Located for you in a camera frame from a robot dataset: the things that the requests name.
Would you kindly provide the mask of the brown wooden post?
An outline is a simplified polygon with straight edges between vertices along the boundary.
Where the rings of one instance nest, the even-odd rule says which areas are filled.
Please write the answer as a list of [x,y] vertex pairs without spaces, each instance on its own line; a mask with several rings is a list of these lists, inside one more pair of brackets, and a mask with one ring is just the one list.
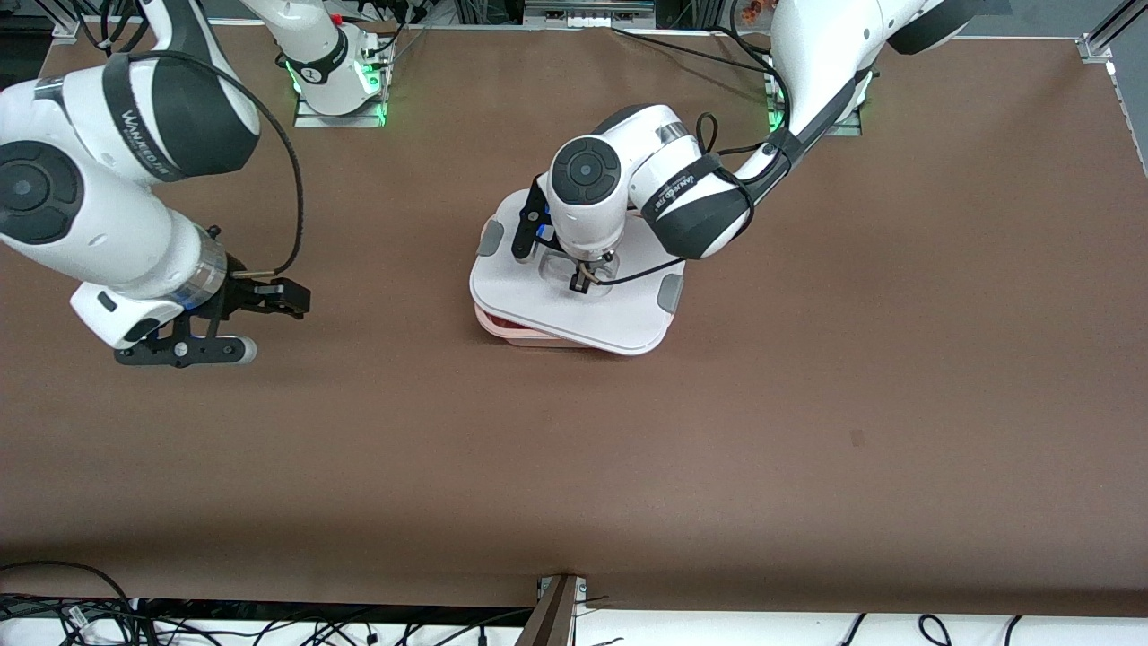
[[577,613],[541,608],[537,602],[514,646],[573,646],[575,628]]

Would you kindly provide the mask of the small metal bracket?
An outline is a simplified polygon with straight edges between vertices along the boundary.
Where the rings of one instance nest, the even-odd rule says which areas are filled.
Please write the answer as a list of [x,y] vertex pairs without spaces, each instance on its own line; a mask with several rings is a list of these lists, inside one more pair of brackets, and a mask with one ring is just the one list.
[[576,614],[589,598],[585,578],[569,573],[550,575],[537,582],[537,601],[541,608],[557,608],[558,612]]

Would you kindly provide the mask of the white lid with grey clips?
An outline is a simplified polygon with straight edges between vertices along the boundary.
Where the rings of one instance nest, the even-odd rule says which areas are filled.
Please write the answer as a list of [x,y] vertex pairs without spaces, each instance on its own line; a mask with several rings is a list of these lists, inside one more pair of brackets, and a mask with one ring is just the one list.
[[528,189],[501,201],[483,226],[470,274],[474,305],[521,326],[614,355],[645,355],[665,338],[684,286],[684,266],[665,268],[670,255],[635,210],[627,215],[613,260],[596,266],[599,285],[571,290],[577,263],[537,246],[519,262],[511,242]]

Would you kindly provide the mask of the grey metal device box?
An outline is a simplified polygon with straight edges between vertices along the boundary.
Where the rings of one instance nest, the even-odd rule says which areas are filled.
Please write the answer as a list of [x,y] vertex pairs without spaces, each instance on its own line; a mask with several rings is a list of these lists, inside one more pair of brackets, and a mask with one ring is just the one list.
[[656,29],[656,0],[522,0],[521,23],[541,29]]

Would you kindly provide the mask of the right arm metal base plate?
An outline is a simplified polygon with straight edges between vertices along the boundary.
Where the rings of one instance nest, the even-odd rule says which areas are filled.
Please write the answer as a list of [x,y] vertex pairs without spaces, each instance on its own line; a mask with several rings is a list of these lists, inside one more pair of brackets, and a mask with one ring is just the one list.
[[[340,114],[328,114],[318,108],[349,108],[352,100],[362,99],[360,106]],[[364,95],[360,92],[340,93],[317,89],[300,89],[294,112],[296,127],[326,129],[374,129],[383,127],[387,119],[387,94],[378,92]]]

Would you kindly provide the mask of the pink plastic storage box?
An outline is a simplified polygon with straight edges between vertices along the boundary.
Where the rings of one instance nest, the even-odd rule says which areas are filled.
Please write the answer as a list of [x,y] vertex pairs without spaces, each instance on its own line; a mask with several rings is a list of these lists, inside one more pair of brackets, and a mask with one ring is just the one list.
[[497,318],[497,316],[489,314],[488,311],[484,311],[479,305],[475,305],[473,310],[480,327],[483,327],[488,334],[503,340],[503,342],[512,347],[589,349],[585,344],[571,342],[569,338],[561,338],[561,336],[546,334],[546,332],[537,330],[537,328],[520,326],[520,324],[512,322],[512,320]]

